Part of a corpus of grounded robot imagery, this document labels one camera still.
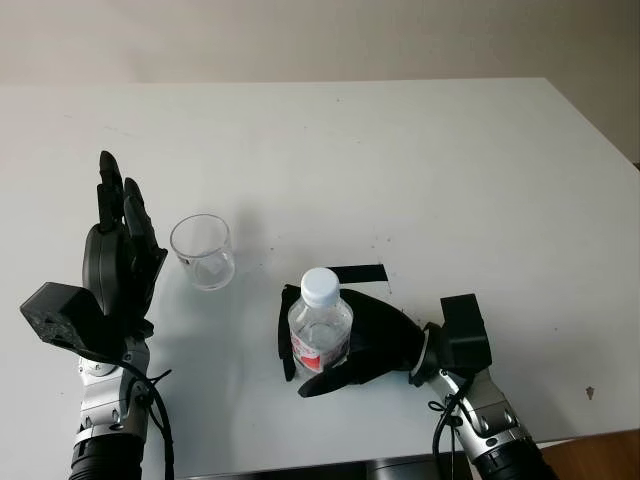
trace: wooden floor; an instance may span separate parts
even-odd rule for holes
[[[640,430],[574,440],[543,453],[560,480],[640,479]]]

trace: wire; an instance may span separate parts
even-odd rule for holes
[[[166,377],[167,375],[169,375],[171,372],[173,372],[173,370],[169,369],[166,372],[161,373],[160,375],[158,375],[157,377],[152,377],[149,380],[151,380],[153,382],[154,385],[157,385],[158,382],[160,380],[162,380],[164,377]]]
[[[88,360],[93,360],[95,362],[102,363],[110,363],[111,365],[116,365],[120,368],[123,368],[129,371],[134,377],[136,377],[143,385],[147,388],[149,393],[151,394],[151,398],[156,402],[158,406],[158,413],[160,414],[160,419],[162,420],[162,424],[158,422],[156,416],[152,413],[151,405],[149,405],[149,412],[151,412],[151,418],[160,430],[160,434],[162,435],[162,439],[164,440],[164,478],[165,480],[174,480],[174,472],[173,472],[173,436],[171,435],[171,424],[169,423],[169,415],[167,414],[167,409],[162,401],[162,397],[160,396],[160,392],[156,389],[155,384],[161,379],[169,375],[171,372],[164,372],[159,377],[155,377],[154,381],[147,378],[147,376],[138,370],[133,365],[125,362],[121,359],[112,359],[109,357],[105,357],[102,355],[89,354],[88,352],[82,352],[82,356]]]
[[[442,465],[442,456],[440,454],[440,437],[442,436],[442,431],[444,430],[445,425],[449,425],[451,427],[451,480],[453,480],[453,454],[455,450],[455,441],[454,441],[454,424],[451,421],[451,413],[456,408],[456,406],[460,405],[460,400],[467,394],[469,389],[471,388],[471,384],[473,383],[473,377],[468,378],[464,381],[460,389],[449,398],[447,402],[447,406],[443,406],[441,403],[430,401],[428,406],[431,410],[435,412],[442,412],[440,415],[440,420],[436,425],[436,429],[433,432],[433,443],[431,445],[431,450],[433,452],[433,457],[436,461],[436,467],[438,469],[438,475],[440,476],[440,480],[445,480],[445,469]]]

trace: black strip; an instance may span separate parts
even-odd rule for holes
[[[384,265],[352,265],[349,267],[329,267],[329,270],[338,275],[340,283],[365,283],[365,282],[387,282],[387,272]]]

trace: white table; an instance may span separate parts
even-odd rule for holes
[[[18,306],[80,284],[101,149],[139,181],[161,245],[194,212],[235,241],[216,293],[171,254],[148,315],[150,374],[174,369],[177,476],[430,450],[434,395],[406,373],[308,400],[284,381],[280,289],[316,265],[384,263],[370,288],[421,324],[476,292],[494,378],[536,440],[640,424],[640,176],[545,80],[2,87],[0,125],[2,478],[68,472],[76,357]]]

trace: plastic water bottle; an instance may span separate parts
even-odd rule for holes
[[[309,270],[300,288],[302,296],[289,310],[289,329],[298,370],[309,376],[346,358],[353,311],[340,298],[338,277],[328,268]]]

